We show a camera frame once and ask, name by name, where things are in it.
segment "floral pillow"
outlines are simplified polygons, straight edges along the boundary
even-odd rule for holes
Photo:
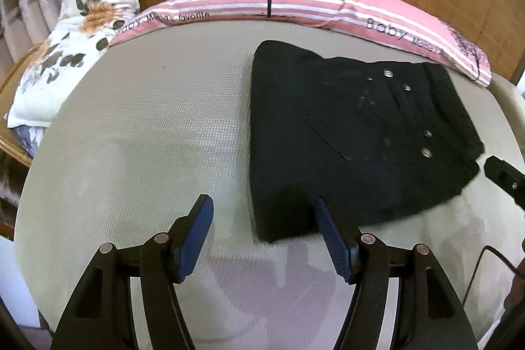
[[[48,127],[116,31],[138,11],[138,0],[62,0],[55,29],[20,79],[7,126]]]

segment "metal screw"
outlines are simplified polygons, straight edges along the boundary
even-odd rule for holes
[[[155,236],[154,240],[157,243],[166,243],[170,239],[170,237],[167,235],[167,233],[159,233]]]
[[[419,252],[422,256],[427,256],[428,254],[430,254],[430,248],[427,247],[427,245],[423,245],[422,243],[416,246],[416,251]]]
[[[361,242],[371,245],[372,243],[375,242],[375,237],[367,233],[361,236]]]
[[[103,243],[100,248],[99,248],[99,251],[102,252],[103,254],[107,254],[108,252],[110,252],[111,250],[113,249],[113,245],[111,243]]]

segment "black folded garment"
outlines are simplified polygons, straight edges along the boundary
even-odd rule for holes
[[[484,152],[447,70],[322,58],[264,41],[251,80],[250,186],[259,239],[316,231],[312,200],[358,226],[457,196]]]

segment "striped curtain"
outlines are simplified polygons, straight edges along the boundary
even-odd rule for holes
[[[0,0],[0,81],[54,29],[62,0]]]

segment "copper rivet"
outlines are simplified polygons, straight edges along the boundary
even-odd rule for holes
[[[361,242],[371,245],[375,242],[375,237],[366,233],[365,235],[361,236]]]
[[[170,237],[167,233],[159,233],[155,236],[155,242],[157,243],[166,243],[168,239],[170,239]]]
[[[111,243],[103,243],[100,248],[99,248],[99,251],[102,252],[103,254],[107,254],[108,252],[110,252],[111,250],[113,249],[113,245]]]
[[[427,247],[427,245],[423,245],[422,243],[416,246],[416,251],[419,252],[422,256],[427,256],[428,254],[430,254],[430,248]]]

